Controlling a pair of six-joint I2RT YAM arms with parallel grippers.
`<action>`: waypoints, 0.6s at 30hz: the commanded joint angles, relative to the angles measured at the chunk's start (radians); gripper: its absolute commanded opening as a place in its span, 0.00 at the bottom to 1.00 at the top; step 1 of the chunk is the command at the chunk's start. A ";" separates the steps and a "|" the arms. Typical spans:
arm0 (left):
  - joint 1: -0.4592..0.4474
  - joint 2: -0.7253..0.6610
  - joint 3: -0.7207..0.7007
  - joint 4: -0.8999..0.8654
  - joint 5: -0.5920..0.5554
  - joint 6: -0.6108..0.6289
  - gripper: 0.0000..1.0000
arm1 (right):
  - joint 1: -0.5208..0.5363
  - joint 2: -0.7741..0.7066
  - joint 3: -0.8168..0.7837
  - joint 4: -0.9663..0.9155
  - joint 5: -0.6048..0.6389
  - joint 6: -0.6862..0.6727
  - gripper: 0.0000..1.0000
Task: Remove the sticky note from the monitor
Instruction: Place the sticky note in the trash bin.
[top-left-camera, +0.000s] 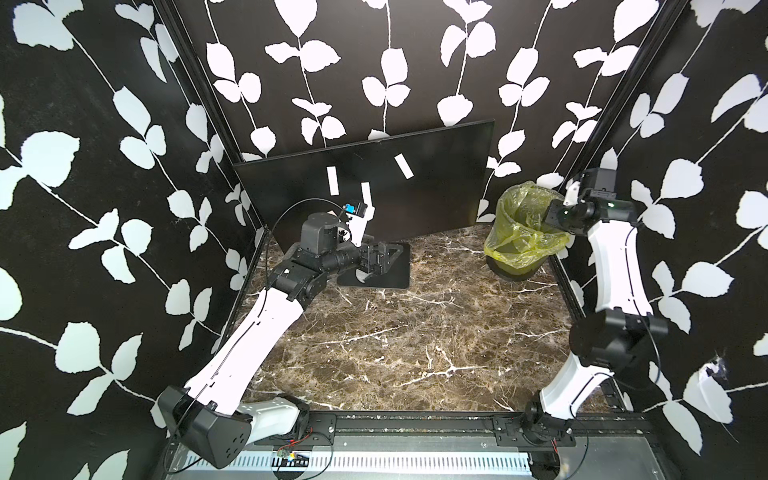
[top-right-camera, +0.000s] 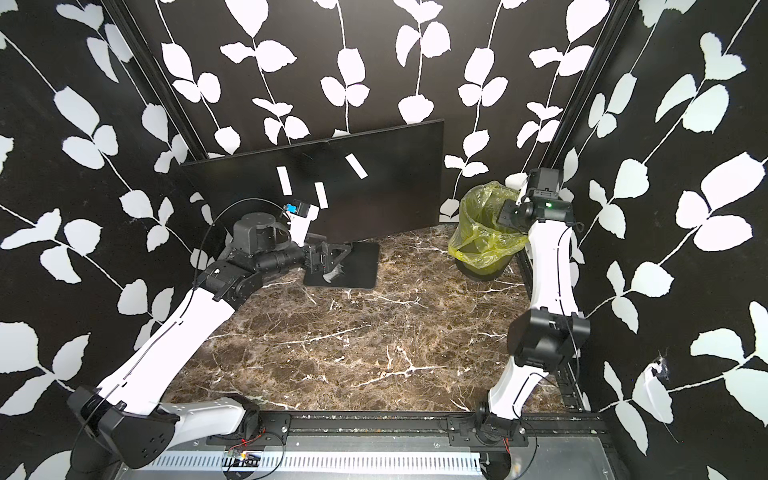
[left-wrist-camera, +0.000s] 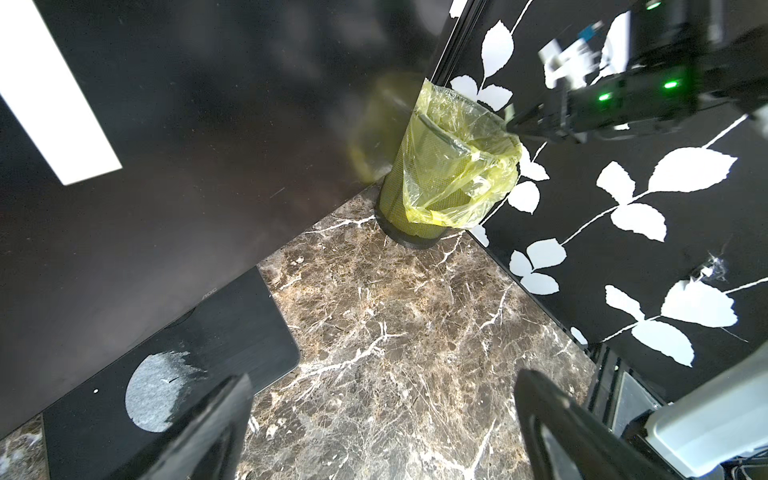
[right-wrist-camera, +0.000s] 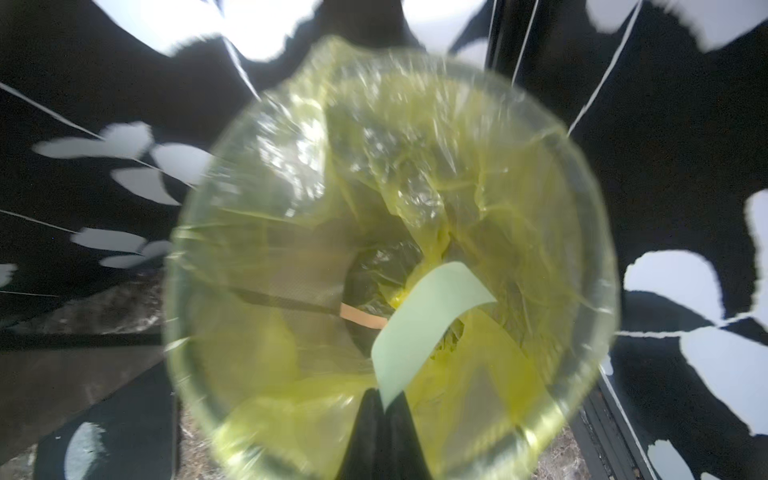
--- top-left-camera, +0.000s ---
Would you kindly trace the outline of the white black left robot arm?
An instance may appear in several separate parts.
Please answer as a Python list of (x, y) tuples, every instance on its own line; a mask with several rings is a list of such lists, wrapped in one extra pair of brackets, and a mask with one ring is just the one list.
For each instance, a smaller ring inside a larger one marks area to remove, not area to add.
[(243, 396), (277, 341), (330, 278), (349, 270), (383, 276), (403, 255), (403, 245), (366, 235), (373, 213), (363, 204), (345, 205), (339, 214), (307, 218), (299, 241), (267, 275), (256, 304), (224, 345), (184, 386), (169, 386), (160, 395), (158, 408), (173, 440), (223, 469), (253, 442), (308, 433), (301, 401), (278, 396), (246, 404)]

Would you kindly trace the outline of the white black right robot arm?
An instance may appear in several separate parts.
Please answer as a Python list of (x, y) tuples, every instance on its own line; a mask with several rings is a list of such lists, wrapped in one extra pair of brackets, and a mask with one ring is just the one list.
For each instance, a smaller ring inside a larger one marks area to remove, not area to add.
[(668, 323), (654, 316), (645, 293), (637, 258), (640, 222), (632, 202), (605, 196), (554, 200), (545, 222), (587, 238), (597, 281), (594, 312), (572, 326), (565, 364), (526, 408), (532, 424), (560, 427), (575, 419), (603, 381), (642, 358), (658, 357), (656, 340), (668, 333)]

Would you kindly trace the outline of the yellow sticky note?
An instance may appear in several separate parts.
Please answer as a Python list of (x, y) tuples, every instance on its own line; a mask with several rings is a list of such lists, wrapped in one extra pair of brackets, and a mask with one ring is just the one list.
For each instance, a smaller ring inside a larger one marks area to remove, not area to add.
[(397, 154), (394, 159), (406, 180), (414, 177), (414, 173), (403, 154)]

